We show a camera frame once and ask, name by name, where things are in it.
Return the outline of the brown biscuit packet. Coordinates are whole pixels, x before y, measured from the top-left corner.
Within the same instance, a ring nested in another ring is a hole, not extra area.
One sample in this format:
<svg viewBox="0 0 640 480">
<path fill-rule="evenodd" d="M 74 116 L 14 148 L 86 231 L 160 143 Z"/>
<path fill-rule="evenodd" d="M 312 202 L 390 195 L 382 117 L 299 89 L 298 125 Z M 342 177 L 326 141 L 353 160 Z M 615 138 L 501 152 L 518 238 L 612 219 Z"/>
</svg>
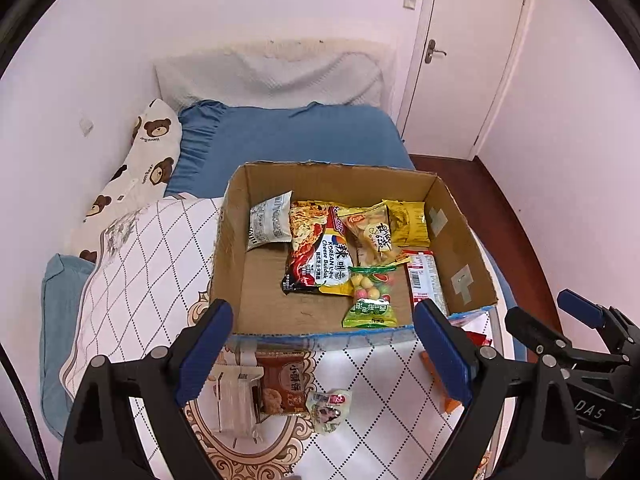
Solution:
<svg viewBox="0 0 640 480">
<path fill-rule="evenodd" d="M 265 415 L 297 415 L 306 411 L 308 353 L 262 350 L 256 362 L 264 374 L 260 380 L 260 410 Z"/>
</svg>

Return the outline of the small white candy packet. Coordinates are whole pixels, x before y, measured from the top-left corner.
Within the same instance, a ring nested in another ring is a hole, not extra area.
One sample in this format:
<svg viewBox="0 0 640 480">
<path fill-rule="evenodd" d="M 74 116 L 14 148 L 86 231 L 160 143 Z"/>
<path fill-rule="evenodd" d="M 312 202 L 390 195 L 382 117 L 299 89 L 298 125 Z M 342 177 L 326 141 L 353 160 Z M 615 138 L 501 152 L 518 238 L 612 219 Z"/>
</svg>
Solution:
<svg viewBox="0 0 640 480">
<path fill-rule="evenodd" d="M 330 434 L 344 422 L 352 406 L 352 392 L 332 389 L 311 391 L 306 397 L 306 410 L 317 434 Z"/>
</svg>

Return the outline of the orange panda snack bag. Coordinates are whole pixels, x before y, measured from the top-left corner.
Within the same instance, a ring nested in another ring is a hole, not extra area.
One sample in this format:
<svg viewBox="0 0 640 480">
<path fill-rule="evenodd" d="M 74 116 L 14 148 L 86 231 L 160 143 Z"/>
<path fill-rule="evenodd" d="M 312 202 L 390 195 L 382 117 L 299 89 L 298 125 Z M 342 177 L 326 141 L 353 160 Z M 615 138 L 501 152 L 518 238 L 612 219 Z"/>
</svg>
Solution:
<svg viewBox="0 0 640 480">
<path fill-rule="evenodd" d="M 436 391 L 436 405 L 439 413 L 448 415 L 452 414 L 461 405 L 461 402 L 449 395 L 446 387 L 444 386 L 444 383 L 437 373 L 435 365 L 425 351 L 422 351 L 420 353 L 420 360 L 425 369 L 428 371 L 428 374 L 432 376 L 433 387 Z"/>
</svg>

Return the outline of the red white snack bar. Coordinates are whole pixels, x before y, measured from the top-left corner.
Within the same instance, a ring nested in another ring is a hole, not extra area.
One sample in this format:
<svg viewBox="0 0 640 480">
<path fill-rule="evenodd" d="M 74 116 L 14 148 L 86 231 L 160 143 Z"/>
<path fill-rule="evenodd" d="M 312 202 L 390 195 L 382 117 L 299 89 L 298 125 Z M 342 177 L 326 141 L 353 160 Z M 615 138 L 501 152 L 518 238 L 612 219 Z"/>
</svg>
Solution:
<svg viewBox="0 0 640 480">
<path fill-rule="evenodd" d="M 434 254 L 428 250 L 407 250 L 409 260 L 406 263 L 410 296 L 416 306 L 419 302 L 431 299 L 443 315 L 448 316 L 442 284 L 436 266 Z"/>
</svg>

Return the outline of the blue cushion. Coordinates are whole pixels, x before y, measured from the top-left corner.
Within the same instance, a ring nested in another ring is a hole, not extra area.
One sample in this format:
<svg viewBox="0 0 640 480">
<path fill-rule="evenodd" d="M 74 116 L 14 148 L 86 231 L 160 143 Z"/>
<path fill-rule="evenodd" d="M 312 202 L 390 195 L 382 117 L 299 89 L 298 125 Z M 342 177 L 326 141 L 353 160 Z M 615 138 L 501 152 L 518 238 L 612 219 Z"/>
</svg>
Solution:
<svg viewBox="0 0 640 480">
<path fill-rule="evenodd" d="M 49 431 L 62 441 L 73 401 L 60 381 L 60 369 L 74 340 L 80 296 L 94 264 L 55 254 L 41 282 L 40 408 Z"/>
</svg>

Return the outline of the green candy ball bag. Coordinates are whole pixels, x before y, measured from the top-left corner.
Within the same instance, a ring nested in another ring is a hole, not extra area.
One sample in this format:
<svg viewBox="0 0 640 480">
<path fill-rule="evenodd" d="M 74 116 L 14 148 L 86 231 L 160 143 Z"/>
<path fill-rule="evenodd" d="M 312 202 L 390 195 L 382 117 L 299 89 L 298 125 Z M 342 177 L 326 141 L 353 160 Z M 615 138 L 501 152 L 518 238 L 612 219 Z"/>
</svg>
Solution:
<svg viewBox="0 0 640 480">
<path fill-rule="evenodd" d="M 393 307 L 394 266 L 353 266 L 350 269 L 352 305 L 342 321 L 343 328 L 396 328 Z"/>
</svg>

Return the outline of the yellow foil snack packet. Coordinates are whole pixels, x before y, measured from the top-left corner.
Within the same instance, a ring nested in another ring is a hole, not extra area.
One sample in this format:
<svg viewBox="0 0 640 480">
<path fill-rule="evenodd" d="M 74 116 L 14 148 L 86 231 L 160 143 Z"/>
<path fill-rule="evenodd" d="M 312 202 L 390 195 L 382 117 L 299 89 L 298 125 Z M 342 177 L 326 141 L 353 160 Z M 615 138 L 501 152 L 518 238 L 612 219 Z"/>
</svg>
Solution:
<svg viewBox="0 0 640 480">
<path fill-rule="evenodd" d="M 424 214 L 424 203 L 386 200 L 392 241 L 400 247 L 431 245 Z"/>
</svg>

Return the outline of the white diamond pattern quilt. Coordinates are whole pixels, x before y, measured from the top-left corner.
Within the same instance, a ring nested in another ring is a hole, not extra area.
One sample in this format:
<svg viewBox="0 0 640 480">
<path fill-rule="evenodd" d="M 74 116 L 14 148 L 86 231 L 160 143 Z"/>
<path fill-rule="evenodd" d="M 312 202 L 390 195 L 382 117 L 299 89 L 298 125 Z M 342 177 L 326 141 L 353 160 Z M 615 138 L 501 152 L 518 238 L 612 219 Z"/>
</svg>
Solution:
<svg viewBox="0 0 640 480">
<path fill-rule="evenodd" d="M 168 197 L 101 235 L 61 382 L 75 392 L 89 361 L 146 356 L 208 306 L 205 284 L 221 202 Z M 297 349 L 231 339 L 186 419 L 227 479 L 414 479 L 458 412 L 421 361 L 411 330 L 328 337 Z"/>
</svg>

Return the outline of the yellow biscuit snack bag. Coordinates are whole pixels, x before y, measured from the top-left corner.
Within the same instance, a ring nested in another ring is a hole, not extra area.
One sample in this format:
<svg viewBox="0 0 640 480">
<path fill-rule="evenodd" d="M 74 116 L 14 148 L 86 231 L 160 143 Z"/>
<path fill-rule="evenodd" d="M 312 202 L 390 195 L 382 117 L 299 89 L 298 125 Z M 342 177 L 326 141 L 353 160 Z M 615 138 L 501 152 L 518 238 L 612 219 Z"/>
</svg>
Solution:
<svg viewBox="0 0 640 480">
<path fill-rule="evenodd" d="M 338 207 L 337 218 L 352 232 L 357 242 L 357 258 L 362 268 L 400 266 L 409 255 L 392 241 L 387 206 Z"/>
</svg>

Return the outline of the red instant noodle packet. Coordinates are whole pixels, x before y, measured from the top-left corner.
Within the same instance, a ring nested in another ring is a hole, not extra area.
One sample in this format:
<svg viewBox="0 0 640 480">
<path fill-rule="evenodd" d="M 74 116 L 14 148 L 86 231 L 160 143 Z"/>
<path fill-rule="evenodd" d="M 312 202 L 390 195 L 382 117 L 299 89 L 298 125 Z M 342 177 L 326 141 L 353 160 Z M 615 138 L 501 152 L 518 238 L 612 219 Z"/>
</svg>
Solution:
<svg viewBox="0 0 640 480">
<path fill-rule="evenodd" d="M 292 247 L 281 282 L 282 292 L 350 296 L 352 255 L 337 206 L 296 200 L 290 209 Z"/>
</svg>

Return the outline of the open cardboard box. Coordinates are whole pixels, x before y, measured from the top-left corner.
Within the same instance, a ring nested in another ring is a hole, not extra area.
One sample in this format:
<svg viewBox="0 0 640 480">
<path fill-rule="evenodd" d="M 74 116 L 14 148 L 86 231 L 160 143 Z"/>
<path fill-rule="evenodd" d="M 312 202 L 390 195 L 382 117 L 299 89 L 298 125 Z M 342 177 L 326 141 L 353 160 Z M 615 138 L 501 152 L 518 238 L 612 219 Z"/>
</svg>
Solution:
<svg viewBox="0 0 640 480">
<path fill-rule="evenodd" d="M 475 237 L 436 174 L 251 162 L 224 194 L 209 296 L 230 304 L 239 341 L 386 341 L 412 331 L 409 266 L 422 252 L 434 256 L 451 321 L 496 304 Z"/>
</svg>

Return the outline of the bear print pillow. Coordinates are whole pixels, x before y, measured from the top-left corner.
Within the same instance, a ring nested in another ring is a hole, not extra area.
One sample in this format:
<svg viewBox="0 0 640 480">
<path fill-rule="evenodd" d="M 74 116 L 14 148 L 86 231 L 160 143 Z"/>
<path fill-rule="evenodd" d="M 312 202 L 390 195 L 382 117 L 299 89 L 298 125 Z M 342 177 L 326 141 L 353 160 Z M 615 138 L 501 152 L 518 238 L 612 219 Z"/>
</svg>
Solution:
<svg viewBox="0 0 640 480">
<path fill-rule="evenodd" d="M 115 220 L 160 200 L 180 155 L 182 127 L 174 110 L 155 99 L 134 123 L 127 157 L 75 230 L 67 252 L 93 262 L 100 235 Z"/>
</svg>

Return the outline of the white black snack packet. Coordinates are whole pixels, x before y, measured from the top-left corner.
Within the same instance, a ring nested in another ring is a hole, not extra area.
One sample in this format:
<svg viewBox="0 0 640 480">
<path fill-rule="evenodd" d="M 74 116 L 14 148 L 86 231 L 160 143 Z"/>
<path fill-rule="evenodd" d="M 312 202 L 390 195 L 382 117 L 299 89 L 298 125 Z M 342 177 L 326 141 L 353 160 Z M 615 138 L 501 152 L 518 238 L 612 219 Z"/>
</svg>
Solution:
<svg viewBox="0 0 640 480">
<path fill-rule="evenodd" d="M 292 240 L 290 226 L 292 192 L 271 197 L 250 208 L 247 249 Z"/>
</svg>

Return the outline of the grey white pillow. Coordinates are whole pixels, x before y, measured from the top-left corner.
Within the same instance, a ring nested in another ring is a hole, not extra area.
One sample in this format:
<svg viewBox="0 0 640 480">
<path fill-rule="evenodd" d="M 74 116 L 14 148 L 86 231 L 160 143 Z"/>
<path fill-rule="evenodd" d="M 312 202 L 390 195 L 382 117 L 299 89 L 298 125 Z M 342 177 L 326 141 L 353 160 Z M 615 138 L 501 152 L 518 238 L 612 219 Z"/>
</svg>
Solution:
<svg viewBox="0 0 640 480">
<path fill-rule="evenodd" d="M 159 58 L 160 95 L 174 110 L 203 100 L 295 108 L 370 105 L 387 112 L 395 49 L 363 39 L 252 41 Z"/>
</svg>

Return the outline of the white wall socket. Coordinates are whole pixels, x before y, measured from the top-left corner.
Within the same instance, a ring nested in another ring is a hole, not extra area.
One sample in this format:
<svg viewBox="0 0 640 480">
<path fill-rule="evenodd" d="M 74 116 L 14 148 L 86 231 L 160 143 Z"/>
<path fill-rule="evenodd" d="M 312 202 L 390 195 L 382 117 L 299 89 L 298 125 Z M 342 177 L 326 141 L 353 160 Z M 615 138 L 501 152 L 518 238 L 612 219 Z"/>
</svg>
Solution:
<svg viewBox="0 0 640 480">
<path fill-rule="evenodd" d="M 93 127 L 93 122 L 90 119 L 85 117 L 81 117 L 79 119 L 79 128 L 83 136 L 88 136 L 91 133 Z"/>
</svg>

